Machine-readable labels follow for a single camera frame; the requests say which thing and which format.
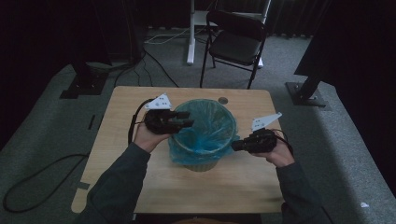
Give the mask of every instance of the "dark jacket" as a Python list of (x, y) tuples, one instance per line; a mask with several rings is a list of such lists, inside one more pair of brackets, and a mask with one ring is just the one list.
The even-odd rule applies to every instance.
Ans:
[[(99, 178), (74, 223), (127, 223), (143, 187), (150, 154), (132, 143)], [(285, 202), (283, 223), (327, 223), (318, 194), (298, 162), (276, 168)]]

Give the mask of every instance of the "person's right hand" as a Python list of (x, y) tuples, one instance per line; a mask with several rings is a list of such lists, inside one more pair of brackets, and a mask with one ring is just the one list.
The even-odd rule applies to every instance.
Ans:
[(283, 167), (295, 163), (286, 143), (277, 139), (276, 147), (271, 152), (250, 153), (256, 157), (263, 157), (276, 167)]
[(134, 143), (148, 153), (151, 153), (152, 150), (154, 150), (154, 148), (161, 143), (161, 141), (165, 140), (170, 136), (171, 134), (152, 133), (143, 122), (137, 125), (136, 135), (134, 136)]

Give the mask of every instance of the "black chair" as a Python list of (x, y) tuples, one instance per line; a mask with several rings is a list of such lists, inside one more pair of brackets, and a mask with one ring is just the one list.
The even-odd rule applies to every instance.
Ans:
[[(220, 30), (216, 38), (212, 33), (211, 23), (215, 23)], [(250, 89), (251, 82), (256, 76), (266, 38), (264, 24), (251, 17), (212, 10), (206, 15), (206, 30), (208, 38), (205, 46), (200, 88), (202, 88), (204, 81), (206, 57), (209, 52), (212, 56), (213, 67), (216, 67), (215, 62), (218, 62), (250, 71), (251, 76), (247, 85), (247, 89)]]

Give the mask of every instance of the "metal stand base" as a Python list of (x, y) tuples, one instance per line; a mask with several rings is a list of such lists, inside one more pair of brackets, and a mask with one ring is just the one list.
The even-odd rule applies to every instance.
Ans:
[(79, 95), (100, 95), (102, 94), (102, 89), (106, 84), (106, 79), (108, 73), (92, 74), (90, 80), (85, 81), (84, 85), (78, 75), (73, 79), (72, 84), (67, 91), (63, 91), (59, 98), (61, 99), (77, 99)]
[(303, 83), (286, 82), (285, 84), (289, 90), (291, 100), (295, 105), (318, 106), (321, 110), (327, 110), (327, 111), (332, 110), (328, 106), (327, 102), (323, 100), (318, 90), (315, 90), (314, 94), (308, 100), (302, 100), (299, 92), (300, 92), (300, 88), (303, 86)]

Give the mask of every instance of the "white object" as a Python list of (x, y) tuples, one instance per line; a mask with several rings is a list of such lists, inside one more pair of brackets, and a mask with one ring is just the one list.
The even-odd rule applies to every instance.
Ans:
[(275, 120), (279, 119), (282, 116), (282, 113), (278, 112), (274, 115), (269, 115), (261, 118), (256, 118), (251, 123), (251, 131), (257, 131), (261, 128), (265, 128), (270, 123), (274, 122)]
[(187, 56), (188, 65), (192, 65), (194, 63), (194, 53), (195, 53), (195, 38), (191, 38), (189, 44), (189, 54)]
[(370, 207), (370, 205), (367, 203), (361, 203), (361, 207)]
[(150, 103), (145, 104), (145, 108), (147, 110), (150, 110), (150, 109), (170, 109), (170, 108), (172, 108), (172, 104), (169, 101), (169, 98), (166, 95), (166, 93), (164, 93), (161, 96), (155, 98)]

